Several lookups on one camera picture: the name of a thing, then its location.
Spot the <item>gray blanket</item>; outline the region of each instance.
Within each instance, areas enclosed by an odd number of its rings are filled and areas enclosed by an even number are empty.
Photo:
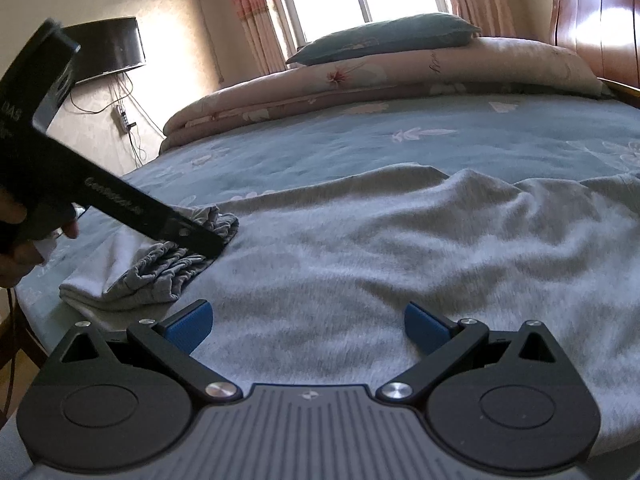
[[[216,322],[194,357],[253,382],[368,383],[419,356],[416,301],[493,330],[541,319],[602,411],[594,453],[640,439],[640,180],[511,185],[401,164],[234,202],[242,230],[169,309],[197,298]],[[122,313],[99,312],[105,328]]]

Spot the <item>pillow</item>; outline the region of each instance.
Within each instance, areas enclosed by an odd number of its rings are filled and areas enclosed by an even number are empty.
[[[309,66],[371,54],[465,46],[476,32],[480,29],[455,14],[417,14],[334,32],[301,48],[287,64]]]

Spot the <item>wall-mounted tv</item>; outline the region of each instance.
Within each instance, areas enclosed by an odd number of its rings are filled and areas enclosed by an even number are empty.
[[[134,16],[81,23],[64,28],[80,44],[76,83],[126,72],[146,63],[138,20]]]

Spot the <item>gray gripper base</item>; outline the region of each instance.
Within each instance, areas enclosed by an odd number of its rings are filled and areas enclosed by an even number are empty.
[[[236,404],[202,410],[173,449],[139,468],[87,476],[37,465],[24,480],[89,478],[506,480],[447,456],[415,412],[376,402],[365,386],[268,384]],[[588,480],[577,468],[540,478]]]

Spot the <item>wooden headboard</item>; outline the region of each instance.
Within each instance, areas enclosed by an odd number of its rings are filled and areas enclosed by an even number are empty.
[[[596,76],[640,88],[640,0],[554,0],[550,43]]]

